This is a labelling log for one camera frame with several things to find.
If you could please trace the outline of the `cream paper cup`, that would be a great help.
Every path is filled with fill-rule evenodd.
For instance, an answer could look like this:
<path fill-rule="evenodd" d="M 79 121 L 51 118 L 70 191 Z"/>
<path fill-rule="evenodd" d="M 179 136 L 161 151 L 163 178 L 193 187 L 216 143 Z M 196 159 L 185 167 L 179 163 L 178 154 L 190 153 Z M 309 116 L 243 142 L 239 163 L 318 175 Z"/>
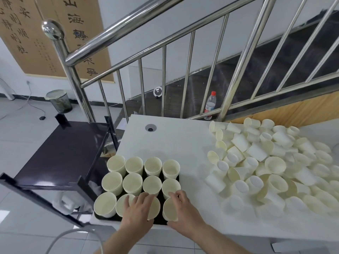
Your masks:
<path fill-rule="evenodd" d="M 163 218 L 166 221 L 178 221 L 178 214 L 176 211 L 176 205 L 174 204 L 171 197 L 166 199 L 166 201 L 163 204 L 163 211 L 162 211 Z"/>
<path fill-rule="evenodd" d="M 152 220 L 152 219 L 155 219 L 159 212 L 160 212 L 160 201 L 157 197 L 154 197 L 151 205 L 150 205 L 150 210 L 149 210 L 149 213 L 148 213 L 148 216 L 147 216 L 147 220 Z"/>

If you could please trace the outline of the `clear water bottle red cap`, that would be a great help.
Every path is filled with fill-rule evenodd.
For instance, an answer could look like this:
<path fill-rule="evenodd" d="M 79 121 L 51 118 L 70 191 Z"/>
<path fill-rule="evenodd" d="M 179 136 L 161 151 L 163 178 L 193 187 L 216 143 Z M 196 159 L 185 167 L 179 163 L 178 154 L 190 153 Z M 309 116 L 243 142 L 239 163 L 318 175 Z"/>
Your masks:
<path fill-rule="evenodd" d="M 206 101 L 204 113 L 207 113 L 207 112 L 214 110 L 216 102 L 217 102 L 216 94 L 217 94 L 216 91 L 211 92 L 211 95 L 209 96 L 209 98 Z"/>

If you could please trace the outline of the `white plastic jug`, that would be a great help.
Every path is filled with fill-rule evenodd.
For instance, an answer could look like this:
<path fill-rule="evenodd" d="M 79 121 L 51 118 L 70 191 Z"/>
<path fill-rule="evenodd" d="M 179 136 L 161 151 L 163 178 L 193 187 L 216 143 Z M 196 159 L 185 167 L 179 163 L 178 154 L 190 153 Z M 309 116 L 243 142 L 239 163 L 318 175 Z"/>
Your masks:
<path fill-rule="evenodd" d="M 70 215 L 74 209 L 83 205 L 81 196 L 74 191 L 60 191 L 57 194 L 58 210 L 64 215 Z"/>

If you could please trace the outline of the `black metal shelf cart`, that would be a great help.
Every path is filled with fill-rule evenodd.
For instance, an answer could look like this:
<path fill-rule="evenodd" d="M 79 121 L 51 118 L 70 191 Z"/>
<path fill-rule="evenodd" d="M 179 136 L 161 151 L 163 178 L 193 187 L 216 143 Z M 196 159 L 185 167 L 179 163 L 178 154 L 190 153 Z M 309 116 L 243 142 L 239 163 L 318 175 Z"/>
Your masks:
<path fill-rule="evenodd" d="M 117 150 L 119 142 L 116 130 L 110 115 L 105 116 L 106 123 L 68 121 L 63 114 L 57 114 L 55 119 L 59 123 L 57 128 L 14 178 L 2 173 L 0 185 L 83 228 L 89 222 L 83 223 L 74 215 L 93 212 L 73 208 L 69 215 L 65 215 L 34 190 L 77 193 L 92 208 L 96 194 L 89 182 L 100 185 L 103 176 L 108 173 L 105 159 L 100 155 L 108 136 L 112 137 L 112 144 L 108 145 L 113 145 Z"/>

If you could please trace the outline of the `person's right hand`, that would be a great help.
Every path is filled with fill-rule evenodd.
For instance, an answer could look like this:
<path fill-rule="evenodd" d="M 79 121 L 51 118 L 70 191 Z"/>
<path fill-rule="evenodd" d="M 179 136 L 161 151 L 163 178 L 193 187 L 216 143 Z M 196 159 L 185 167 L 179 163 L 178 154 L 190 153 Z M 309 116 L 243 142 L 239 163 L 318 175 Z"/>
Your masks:
<path fill-rule="evenodd" d="M 189 233 L 195 226 L 206 222 L 201 217 L 199 211 L 191 204 L 185 191 L 179 190 L 175 193 L 169 192 L 168 194 L 176 205 L 178 220 L 183 223 L 183 231 L 177 232 L 189 238 Z"/>

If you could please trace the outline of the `person's left forearm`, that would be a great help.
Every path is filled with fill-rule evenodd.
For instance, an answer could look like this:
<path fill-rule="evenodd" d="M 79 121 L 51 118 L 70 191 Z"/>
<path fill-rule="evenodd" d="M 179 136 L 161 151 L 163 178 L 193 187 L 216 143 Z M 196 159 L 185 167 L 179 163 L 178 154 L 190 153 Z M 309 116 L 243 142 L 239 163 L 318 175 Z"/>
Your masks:
<path fill-rule="evenodd" d="M 128 254 L 133 246 L 142 239 L 149 228 L 121 227 L 104 244 L 103 252 L 97 249 L 93 254 Z"/>

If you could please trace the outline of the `narrow brown calligraphy scroll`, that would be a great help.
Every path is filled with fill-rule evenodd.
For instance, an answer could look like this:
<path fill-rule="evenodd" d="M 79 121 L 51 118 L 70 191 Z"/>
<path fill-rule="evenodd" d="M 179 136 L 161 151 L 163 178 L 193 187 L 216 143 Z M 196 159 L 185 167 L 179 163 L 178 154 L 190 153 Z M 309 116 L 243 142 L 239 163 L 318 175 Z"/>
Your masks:
<path fill-rule="evenodd" d="M 56 20 L 62 25 L 70 52 L 104 30 L 98 0 L 36 0 L 36 2 L 45 19 Z M 81 80 L 91 79 L 110 67 L 111 60 L 107 48 L 75 66 Z"/>

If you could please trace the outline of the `black mesh waste bin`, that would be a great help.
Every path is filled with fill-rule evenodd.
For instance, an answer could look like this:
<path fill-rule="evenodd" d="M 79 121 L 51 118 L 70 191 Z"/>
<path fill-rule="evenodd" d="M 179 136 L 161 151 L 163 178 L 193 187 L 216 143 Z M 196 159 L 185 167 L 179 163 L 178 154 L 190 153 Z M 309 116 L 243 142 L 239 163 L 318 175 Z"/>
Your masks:
<path fill-rule="evenodd" d="M 68 113 L 73 109 L 67 92 L 62 89 L 48 92 L 45 96 L 45 100 L 50 101 L 60 114 Z"/>

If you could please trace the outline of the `person's left hand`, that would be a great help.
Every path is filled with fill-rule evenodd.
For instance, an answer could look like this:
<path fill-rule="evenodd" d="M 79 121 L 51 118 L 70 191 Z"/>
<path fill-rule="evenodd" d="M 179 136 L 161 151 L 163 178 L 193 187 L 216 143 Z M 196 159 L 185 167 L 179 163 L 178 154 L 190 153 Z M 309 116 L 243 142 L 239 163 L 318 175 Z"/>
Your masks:
<path fill-rule="evenodd" d="M 129 196 L 126 196 L 124 200 L 124 214 L 121 221 L 121 227 L 126 228 L 128 226 L 133 226 L 137 228 L 149 228 L 151 229 L 154 220 L 147 220 L 149 210 L 143 209 L 143 194 L 133 198 L 132 204 L 129 204 Z"/>

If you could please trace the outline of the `large brown calligraphy scroll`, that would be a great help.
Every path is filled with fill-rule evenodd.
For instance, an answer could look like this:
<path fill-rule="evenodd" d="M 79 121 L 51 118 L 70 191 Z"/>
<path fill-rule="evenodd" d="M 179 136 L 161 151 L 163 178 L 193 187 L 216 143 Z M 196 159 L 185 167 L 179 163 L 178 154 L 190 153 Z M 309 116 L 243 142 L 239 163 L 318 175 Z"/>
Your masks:
<path fill-rule="evenodd" d="M 0 0 L 0 37 L 23 72 L 65 78 L 42 21 L 34 0 Z"/>

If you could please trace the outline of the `stainless steel stair railing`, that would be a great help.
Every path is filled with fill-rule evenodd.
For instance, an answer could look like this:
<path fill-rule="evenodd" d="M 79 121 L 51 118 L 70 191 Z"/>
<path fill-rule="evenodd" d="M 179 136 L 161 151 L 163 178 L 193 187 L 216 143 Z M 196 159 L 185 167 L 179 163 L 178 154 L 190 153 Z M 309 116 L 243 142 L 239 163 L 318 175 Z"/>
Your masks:
<path fill-rule="evenodd" d="M 94 86 L 122 115 L 202 118 L 210 91 L 225 118 L 265 102 L 307 93 L 339 80 L 339 0 L 224 0 L 224 7 L 181 23 L 189 0 L 148 0 L 74 51 L 62 25 L 44 19 L 66 77 L 86 118 Z M 75 66 L 107 48 L 111 67 L 81 80 Z M 153 89 L 163 95 L 155 98 Z"/>

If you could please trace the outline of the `pile of loose paper cups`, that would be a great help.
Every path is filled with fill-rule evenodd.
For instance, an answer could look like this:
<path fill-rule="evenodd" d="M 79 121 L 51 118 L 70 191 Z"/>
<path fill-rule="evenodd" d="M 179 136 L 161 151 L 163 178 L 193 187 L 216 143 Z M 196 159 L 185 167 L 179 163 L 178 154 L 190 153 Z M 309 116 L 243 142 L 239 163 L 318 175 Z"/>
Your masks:
<path fill-rule="evenodd" d="M 209 131 L 216 138 L 207 153 L 214 167 L 204 182 L 234 211 L 249 202 L 275 217 L 286 211 L 339 217 L 339 163 L 327 144 L 270 119 L 211 121 Z"/>

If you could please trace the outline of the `person's right forearm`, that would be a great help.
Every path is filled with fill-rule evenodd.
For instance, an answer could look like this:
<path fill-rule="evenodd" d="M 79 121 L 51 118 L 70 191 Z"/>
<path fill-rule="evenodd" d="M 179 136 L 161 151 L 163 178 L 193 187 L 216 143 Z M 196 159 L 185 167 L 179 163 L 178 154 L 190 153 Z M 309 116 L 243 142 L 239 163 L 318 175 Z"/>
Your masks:
<path fill-rule="evenodd" d="M 206 254 L 252 254 L 206 223 L 195 226 L 189 238 Z"/>

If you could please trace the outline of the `white cardboard piece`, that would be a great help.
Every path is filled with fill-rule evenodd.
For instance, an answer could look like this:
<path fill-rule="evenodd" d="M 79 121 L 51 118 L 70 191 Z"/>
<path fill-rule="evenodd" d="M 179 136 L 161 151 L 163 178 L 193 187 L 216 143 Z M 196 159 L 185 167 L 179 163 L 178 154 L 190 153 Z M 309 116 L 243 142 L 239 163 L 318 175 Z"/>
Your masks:
<path fill-rule="evenodd" d="M 271 243 L 271 247 L 275 254 L 300 254 L 300 251 L 297 250 L 297 243 L 297 240 L 282 240 Z"/>

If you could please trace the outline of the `wooden stair side panel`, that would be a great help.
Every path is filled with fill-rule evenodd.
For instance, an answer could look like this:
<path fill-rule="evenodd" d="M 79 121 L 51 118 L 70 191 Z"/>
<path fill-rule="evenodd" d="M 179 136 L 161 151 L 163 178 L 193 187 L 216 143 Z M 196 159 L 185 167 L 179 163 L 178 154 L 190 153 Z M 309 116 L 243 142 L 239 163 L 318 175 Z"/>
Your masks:
<path fill-rule="evenodd" d="M 242 124 L 248 117 L 259 121 L 270 119 L 275 125 L 286 127 L 302 127 L 339 119 L 339 90 L 226 122 Z"/>

